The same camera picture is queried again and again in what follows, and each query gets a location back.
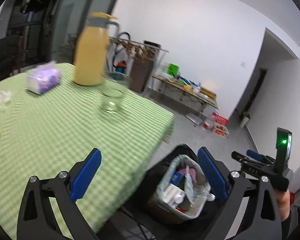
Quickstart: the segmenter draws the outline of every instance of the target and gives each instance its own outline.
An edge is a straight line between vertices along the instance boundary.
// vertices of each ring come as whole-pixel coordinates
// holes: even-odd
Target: purple tissue package
[[[28,89],[38,95],[42,95],[61,82],[61,70],[55,68],[55,61],[39,65],[34,72],[27,76]]]

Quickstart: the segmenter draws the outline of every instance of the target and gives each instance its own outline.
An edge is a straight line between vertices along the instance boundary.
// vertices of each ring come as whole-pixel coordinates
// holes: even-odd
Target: table
[[[157,104],[128,91],[122,112],[106,113],[99,107],[99,86],[74,84],[71,64],[56,67],[62,70],[62,84],[41,96],[27,90],[29,72],[0,82],[0,90],[13,93],[0,113],[0,224],[12,239],[32,175],[54,178],[94,147],[100,149],[101,166],[76,202],[97,232],[138,187],[161,141],[173,132],[174,115]],[[51,200],[62,233],[71,237]]]
[[[165,90],[168,88],[176,96],[176,98],[178,98],[180,101],[182,101],[183,96],[187,96],[188,98],[190,98],[190,100],[198,108],[198,116],[195,116],[194,114],[190,113],[190,114],[187,114],[186,117],[188,119],[190,119],[192,122],[194,122],[195,125],[198,124],[197,122],[200,120],[201,114],[203,113],[203,111],[207,105],[213,106],[214,108],[218,109],[218,104],[217,104],[216,100],[213,100],[209,97],[203,98],[199,94],[193,92],[192,90],[186,91],[183,85],[172,82],[170,80],[167,80],[166,78],[163,78],[162,76],[160,76],[158,74],[152,76],[152,88],[154,87],[155,79],[160,80],[162,82],[162,84],[164,84],[164,86],[165,86],[162,95],[164,95]],[[178,89],[178,91],[181,92],[181,97],[178,97],[175,94],[175,92],[170,88],[170,86]],[[192,97],[194,97],[200,103],[200,106],[198,106],[196,104],[196,102],[192,99]]]

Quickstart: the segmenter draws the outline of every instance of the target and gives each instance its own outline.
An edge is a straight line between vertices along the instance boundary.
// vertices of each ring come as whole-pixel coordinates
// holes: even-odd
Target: clear glass cup
[[[121,109],[122,99],[131,83],[131,78],[120,72],[106,72],[103,77],[101,109],[117,114]]]

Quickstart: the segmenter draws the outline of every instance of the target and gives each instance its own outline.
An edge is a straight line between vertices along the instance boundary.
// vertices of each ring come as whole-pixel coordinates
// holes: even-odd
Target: large plastic bottle
[[[109,48],[107,26],[119,24],[109,19],[115,18],[106,13],[93,12],[88,26],[82,31],[76,46],[74,82],[83,86],[101,84],[104,80],[104,67]]]

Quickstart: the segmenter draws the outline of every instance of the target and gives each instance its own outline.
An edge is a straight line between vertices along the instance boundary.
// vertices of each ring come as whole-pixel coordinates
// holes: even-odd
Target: white vase
[[[244,116],[240,123],[240,127],[243,128],[249,121],[250,121],[250,118]]]

